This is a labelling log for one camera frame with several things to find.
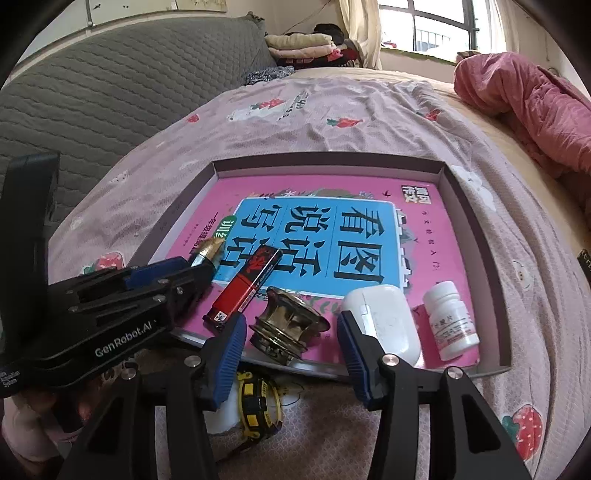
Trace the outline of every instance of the windowsill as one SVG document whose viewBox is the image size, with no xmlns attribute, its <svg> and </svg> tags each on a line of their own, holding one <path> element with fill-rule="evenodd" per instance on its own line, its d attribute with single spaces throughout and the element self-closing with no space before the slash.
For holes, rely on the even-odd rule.
<svg viewBox="0 0 591 480">
<path fill-rule="evenodd" d="M 434 57 L 432 55 L 425 55 L 424 53 L 418 53 L 416 51 L 407 51 L 407 50 L 399 50 L 397 48 L 389 48 L 389 47 L 380 47 L 381 51 L 389 51 L 390 53 L 394 53 L 395 55 L 402 55 L 404 57 L 410 57 L 412 59 L 417 60 L 431 60 L 436 61 L 437 63 L 443 63 L 444 65 L 451 65 L 455 67 L 457 64 L 454 61 L 443 60 L 439 57 Z"/>
</svg>

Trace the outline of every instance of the yellow tape measure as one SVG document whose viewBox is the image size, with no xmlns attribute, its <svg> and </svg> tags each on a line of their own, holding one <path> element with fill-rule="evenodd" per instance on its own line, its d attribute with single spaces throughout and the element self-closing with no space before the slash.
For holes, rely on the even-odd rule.
<svg viewBox="0 0 591 480">
<path fill-rule="evenodd" d="M 244 436 L 256 443 L 275 435 L 283 426 L 277 387 L 261 375 L 252 372 L 238 374 L 238 409 Z"/>
</svg>

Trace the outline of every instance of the lighter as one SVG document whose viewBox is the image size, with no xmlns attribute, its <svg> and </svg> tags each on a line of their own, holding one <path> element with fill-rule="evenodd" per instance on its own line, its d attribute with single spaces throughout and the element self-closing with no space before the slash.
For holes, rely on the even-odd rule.
<svg viewBox="0 0 591 480">
<path fill-rule="evenodd" d="M 256 291 L 279 263 L 283 253 L 278 248 L 261 245 L 220 293 L 203 320 L 222 330 L 234 312 L 243 312 Z"/>
</svg>

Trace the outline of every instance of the medicine bottle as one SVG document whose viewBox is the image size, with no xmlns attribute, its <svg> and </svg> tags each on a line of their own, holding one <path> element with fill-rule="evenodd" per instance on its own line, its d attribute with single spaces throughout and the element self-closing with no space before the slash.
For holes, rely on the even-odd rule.
<svg viewBox="0 0 591 480">
<path fill-rule="evenodd" d="M 438 283 L 423 295 L 439 357 L 444 362 L 478 345 L 480 339 L 466 304 L 452 281 Z"/>
</svg>

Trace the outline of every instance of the bed sheet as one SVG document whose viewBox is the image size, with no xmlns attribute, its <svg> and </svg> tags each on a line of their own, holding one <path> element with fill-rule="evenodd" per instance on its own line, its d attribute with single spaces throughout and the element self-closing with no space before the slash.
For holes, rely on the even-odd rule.
<svg viewBox="0 0 591 480">
<path fill-rule="evenodd" d="M 131 151 L 74 209 L 50 241 L 50 281 L 78 274 L 105 252 L 129 260 L 214 160 L 241 158 L 248 166 L 251 155 L 350 151 L 445 161 L 489 242 L 511 329 L 513 369 L 477 384 L 536 479 L 554 480 L 591 419 L 589 284 L 537 196 L 490 138 L 429 83 L 409 80 L 296 77 L 218 96 Z M 422 480 L 427 411 L 420 419 Z M 285 480 L 364 478 L 378 422 L 349 385 L 307 383 L 283 431 L 224 464 L 220 477 L 273 478 L 280 467 Z M 162 423 L 157 432 L 165 437 Z"/>
<path fill-rule="evenodd" d="M 505 155 L 528 184 L 537 200 L 556 224 L 573 254 L 578 256 L 583 248 L 591 248 L 591 231 L 586 225 L 581 208 L 566 189 L 533 162 L 512 132 L 499 121 L 463 103 L 453 90 L 452 83 L 440 82 L 404 72 L 370 69 L 343 69 L 322 67 L 298 70 L 291 78 L 344 77 L 358 80 L 407 82 L 426 80 L 446 103 L 477 125 Z"/>
</svg>

